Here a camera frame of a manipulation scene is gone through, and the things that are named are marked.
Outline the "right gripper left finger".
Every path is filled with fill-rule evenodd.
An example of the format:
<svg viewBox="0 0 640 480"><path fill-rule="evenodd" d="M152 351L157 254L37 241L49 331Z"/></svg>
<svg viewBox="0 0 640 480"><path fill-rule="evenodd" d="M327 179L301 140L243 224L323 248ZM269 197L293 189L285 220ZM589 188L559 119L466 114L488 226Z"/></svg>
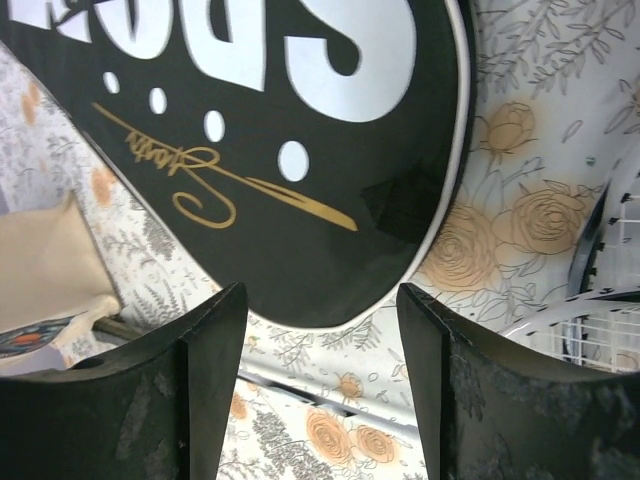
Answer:
<svg viewBox="0 0 640 480"><path fill-rule="evenodd" d="M70 369L3 378L2 477L215 478L247 314L235 283Z"/></svg>

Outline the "black sport racket cover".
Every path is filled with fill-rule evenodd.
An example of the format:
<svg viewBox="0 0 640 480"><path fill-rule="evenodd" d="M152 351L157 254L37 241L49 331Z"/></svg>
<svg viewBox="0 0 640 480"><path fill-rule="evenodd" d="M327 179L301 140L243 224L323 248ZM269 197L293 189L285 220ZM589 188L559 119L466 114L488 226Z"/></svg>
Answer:
<svg viewBox="0 0 640 480"><path fill-rule="evenodd" d="M5 1L1 41L267 320L370 314L459 187L475 95L466 1Z"/></svg>

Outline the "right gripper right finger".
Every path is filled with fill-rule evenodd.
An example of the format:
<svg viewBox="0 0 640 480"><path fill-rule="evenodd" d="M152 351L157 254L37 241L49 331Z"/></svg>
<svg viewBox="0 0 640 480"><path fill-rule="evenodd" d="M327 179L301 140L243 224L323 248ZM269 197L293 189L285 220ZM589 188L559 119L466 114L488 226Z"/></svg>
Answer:
<svg viewBox="0 0 640 480"><path fill-rule="evenodd" d="M637 478L638 374L581 367L521 339L574 317L638 306L637 288L603 288L497 333L401 285L397 315L428 476Z"/></svg>

